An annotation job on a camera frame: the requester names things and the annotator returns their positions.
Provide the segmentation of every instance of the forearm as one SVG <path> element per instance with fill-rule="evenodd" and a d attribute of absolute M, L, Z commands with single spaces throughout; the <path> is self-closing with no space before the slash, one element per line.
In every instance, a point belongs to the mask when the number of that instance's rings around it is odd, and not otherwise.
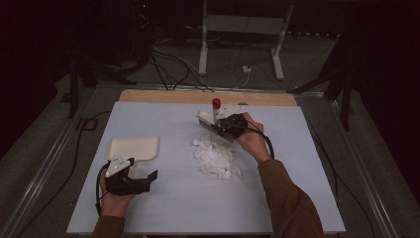
<path fill-rule="evenodd" d="M 124 217 L 100 216 L 92 238 L 121 238 L 124 233 Z"/>
<path fill-rule="evenodd" d="M 283 164 L 259 164 L 262 186 L 276 237 L 322 237 L 322 224 L 311 198 L 290 179 Z"/>

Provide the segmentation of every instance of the person's right arm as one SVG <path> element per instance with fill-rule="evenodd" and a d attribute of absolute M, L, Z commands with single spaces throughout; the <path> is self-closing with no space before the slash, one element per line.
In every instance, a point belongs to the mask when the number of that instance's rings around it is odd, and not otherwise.
<path fill-rule="evenodd" d="M 249 127 L 263 132 L 263 124 L 254 121 L 248 113 L 244 116 Z M 323 237 L 322 224 L 311 198 L 293 183 L 282 162 L 270 156 L 264 138 L 248 132 L 237 142 L 259 164 L 275 237 Z"/>

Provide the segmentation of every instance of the red object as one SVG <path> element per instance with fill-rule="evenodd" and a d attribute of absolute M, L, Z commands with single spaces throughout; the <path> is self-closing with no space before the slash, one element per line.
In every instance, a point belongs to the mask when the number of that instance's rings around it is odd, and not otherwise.
<path fill-rule="evenodd" d="M 211 104 L 213 105 L 213 109 L 217 110 L 217 109 L 220 108 L 222 103 L 220 102 L 219 98 L 214 98 L 213 101 L 211 102 Z"/>

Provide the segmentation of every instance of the hand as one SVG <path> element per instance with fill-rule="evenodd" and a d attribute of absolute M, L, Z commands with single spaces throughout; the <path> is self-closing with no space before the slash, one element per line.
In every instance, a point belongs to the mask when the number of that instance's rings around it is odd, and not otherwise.
<path fill-rule="evenodd" d="M 107 193 L 105 185 L 105 173 L 106 170 L 102 172 L 100 180 L 102 194 Z M 108 192 L 102 197 L 101 215 L 125 217 L 127 213 L 127 208 L 129 207 L 130 202 L 134 198 L 134 196 L 134 194 L 119 196 Z"/>
<path fill-rule="evenodd" d="M 262 123 L 254 121 L 248 112 L 244 113 L 244 117 L 248 121 L 249 128 L 263 132 Z M 246 132 L 237 139 L 237 142 L 246 152 L 250 153 L 256 159 L 257 163 L 272 159 L 266 148 L 265 139 L 258 133 Z"/>

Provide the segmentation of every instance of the person's right hand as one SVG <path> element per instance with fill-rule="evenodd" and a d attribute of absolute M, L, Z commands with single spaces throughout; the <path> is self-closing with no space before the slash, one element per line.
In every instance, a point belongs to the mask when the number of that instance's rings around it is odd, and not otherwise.
<path fill-rule="evenodd" d="M 243 115 L 248 121 L 249 128 L 260 130 L 263 133 L 262 123 L 254 121 L 248 112 Z M 246 132 L 237 139 L 237 142 L 246 152 L 250 153 L 256 159 L 257 163 L 272 160 L 272 157 L 269 155 L 268 149 L 266 148 L 265 139 L 262 135 L 255 132 Z"/>

